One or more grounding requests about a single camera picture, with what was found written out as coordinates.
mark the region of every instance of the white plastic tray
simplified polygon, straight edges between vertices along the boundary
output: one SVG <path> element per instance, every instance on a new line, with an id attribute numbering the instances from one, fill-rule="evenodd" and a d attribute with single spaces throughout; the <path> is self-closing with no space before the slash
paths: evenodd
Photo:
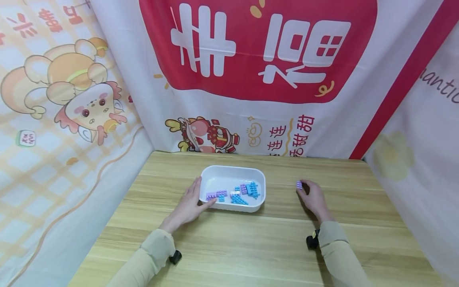
<path id="1" fill-rule="evenodd" d="M 202 173 L 201 190 L 199 199 L 207 202 L 206 194 L 226 190 L 228 195 L 225 202 L 217 202 L 211 207 L 216 209 L 234 210 L 242 212 L 256 212 L 260 209 L 266 199 L 266 178 L 263 172 L 258 169 L 243 168 L 237 166 L 211 165 L 206 167 Z M 250 184 L 252 181 L 257 184 L 257 191 L 260 196 L 255 199 L 248 195 L 241 195 L 249 205 L 232 204 L 230 192 L 235 190 L 236 186 L 241 184 Z"/>

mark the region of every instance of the hand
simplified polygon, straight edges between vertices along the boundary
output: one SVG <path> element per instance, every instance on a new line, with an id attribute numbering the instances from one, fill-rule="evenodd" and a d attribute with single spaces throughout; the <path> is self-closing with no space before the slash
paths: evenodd
<path id="1" fill-rule="evenodd" d="M 211 207 L 217 201 L 214 198 L 201 206 L 197 205 L 201 190 L 201 179 L 201 177 L 196 178 L 193 184 L 186 189 L 177 207 L 159 226 L 160 229 L 172 234 L 181 225 L 195 220 L 204 210 Z"/>
<path id="2" fill-rule="evenodd" d="M 322 224 L 322 222 L 325 221 L 335 221 L 333 215 L 328 210 L 325 196 L 320 185 L 310 180 L 300 181 L 309 186 L 309 195 L 306 194 L 303 188 L 297 188 L 297 193 L 303 200 L 304 205 L 306 205 L 306 207 L 317 217 L 319 223 Z"/>

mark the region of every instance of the beige sleeve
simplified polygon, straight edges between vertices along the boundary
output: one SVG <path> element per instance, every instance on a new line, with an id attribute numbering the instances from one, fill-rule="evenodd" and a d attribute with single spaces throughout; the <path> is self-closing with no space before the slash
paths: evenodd
<path id="1" fill-rule="evenodd" d="M 326 221 L 322 223 L 319 232 L 319 244 L 335 287 L 371 286 L 338 222 Z"/>
<path id="2" fill-rule="evenodd" d="M 166 265 L 175 252 L 172 235 L 156 229 L 145 239 L 107 284 L 108 287 L 145 287 L 154 275 Z"/>

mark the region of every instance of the table surface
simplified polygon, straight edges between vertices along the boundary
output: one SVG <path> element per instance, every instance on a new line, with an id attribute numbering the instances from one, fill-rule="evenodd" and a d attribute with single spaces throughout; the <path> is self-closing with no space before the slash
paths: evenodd
<path id="1" fill-rule="evenodd" d="M 209 210 L 174 234 L 183 254 L 153 278 L 156 287 L 332 286 L 296 181 L 319 183 L 374 286 L 439 286 L 440 280 L 363 161 L 154 152 L 70 282 L 104 286 L 175 207 L 193 179 L 213 164 L 256 168 L 266 201 L 254 214 Z"/>

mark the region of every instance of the cartoon dragon illustration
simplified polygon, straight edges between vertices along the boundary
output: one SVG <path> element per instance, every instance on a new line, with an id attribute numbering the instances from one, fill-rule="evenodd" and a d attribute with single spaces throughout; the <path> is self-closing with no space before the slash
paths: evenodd
<path id="1" fill-rule="evenodd" d="M 104 57 L 107 44 L 103 39 L 79 39 L 75 44 L 54 47 L 41 55 L 32 55 L 24 66 L 10 71 L 2 80 L 0 94 L 13 111 L 41 119 L 46 109 L 43 99 L 32 96 L 46 89 L 46 97 L 62 106 L 54 118 L 61 128 L 86 141 L 97 138 L 102 145 L 107 134 L 126 123 L 121 104 L 121 88 L 107 81 L 107 69 L 95 61 Z"/>
<path id="2" fill-rule="evenodd" d="M 216 119 L 211 121 L 203 117 L 168 119 L 165 125 L 171 132 L 181 131 L 183 141 L 178 147 L 181 151 L 234 153 L 239 144 L 238 134 L 231 134 L 221 127 Z"/>

